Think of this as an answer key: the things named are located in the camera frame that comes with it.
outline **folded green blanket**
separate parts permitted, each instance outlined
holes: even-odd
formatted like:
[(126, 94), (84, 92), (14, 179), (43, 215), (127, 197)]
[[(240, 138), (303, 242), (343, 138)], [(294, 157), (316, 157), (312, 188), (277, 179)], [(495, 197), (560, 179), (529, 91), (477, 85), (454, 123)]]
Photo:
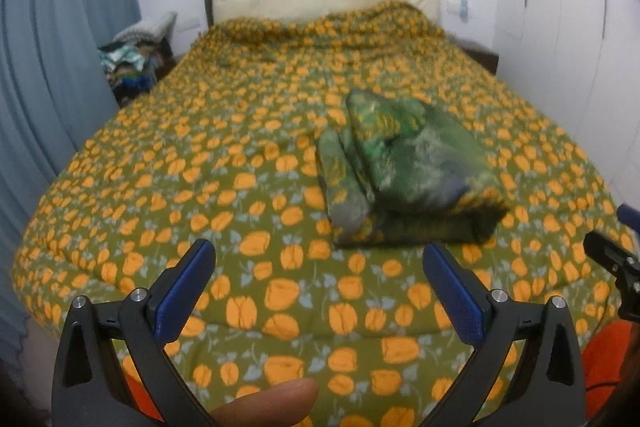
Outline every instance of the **folded green blanket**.
[(353, 89), (348, 123), (318, 138), (336, 245), (484, 243), (507, 198), (471, 134), (412, 98)]

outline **blue curtain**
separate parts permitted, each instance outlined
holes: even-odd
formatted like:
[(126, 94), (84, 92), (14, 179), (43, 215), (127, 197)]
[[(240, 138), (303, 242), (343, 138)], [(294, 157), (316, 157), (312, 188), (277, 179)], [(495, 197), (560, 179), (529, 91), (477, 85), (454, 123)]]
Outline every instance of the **blue curtain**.
[(139, 19), (137, 0), (0, 0), (0, 359), (14, 376), (14, 253), (39, 197), (116, 113), (97, 47)]

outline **folded fabric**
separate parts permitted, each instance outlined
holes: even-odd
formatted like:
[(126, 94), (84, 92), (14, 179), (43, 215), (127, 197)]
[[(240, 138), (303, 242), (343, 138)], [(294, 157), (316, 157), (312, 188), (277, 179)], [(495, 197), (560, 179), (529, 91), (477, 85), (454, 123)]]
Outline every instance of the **folded fabric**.
[(318, 138), (320, 182), (337, 245), (484, 243), (507, 198), (473, 136), (414, 99), (353, 89), (348, 123)]
[(124, 28), (113, 40), (130, 43), (140, 41), (160, 42), (174, 25), (176, 12), (167, 12), (159, 17), (148, 17)]
[(109, 52), (102, 50), (98, 52), (100, 64), (105, 73), (113, 73), (122, 64), (130, 64), (137, 71), (142, 71), (145, 68), (146, 58), (134, 46), (123, 44)]

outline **blue handle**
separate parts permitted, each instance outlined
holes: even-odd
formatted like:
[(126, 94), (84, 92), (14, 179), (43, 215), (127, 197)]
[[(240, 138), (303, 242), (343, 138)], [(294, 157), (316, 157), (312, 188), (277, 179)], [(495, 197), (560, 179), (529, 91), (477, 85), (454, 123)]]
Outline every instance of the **blue handle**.
[(180, 263), (162, 272), (151, 286), (152, 298), (156, 295), (161, 298), (154, 306), (153, 318), (154, 336), (158, 343), (167, 344), (178, 338), (215, 266), (215, 248), (209, 241), (199, 239)]
[(626, 203), (621, 204), (616, 211), (620, 223), (640, 233), (640, 212)]
[(422, 252), (422, 269), (449, 316), (460, 340), (475, 348), (484, 341), (484, 314), (478, 301), (456, 273), (456, 261), (442, 245), (431, 243)]

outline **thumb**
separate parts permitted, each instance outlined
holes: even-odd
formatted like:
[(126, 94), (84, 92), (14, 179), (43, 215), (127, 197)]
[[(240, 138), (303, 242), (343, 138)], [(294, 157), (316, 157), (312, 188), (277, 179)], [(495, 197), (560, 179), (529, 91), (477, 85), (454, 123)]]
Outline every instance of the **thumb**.
[(233, 400), (211, 413), (219, 427), (291, 427), (310, 412), (319, 388), (308, 378)]

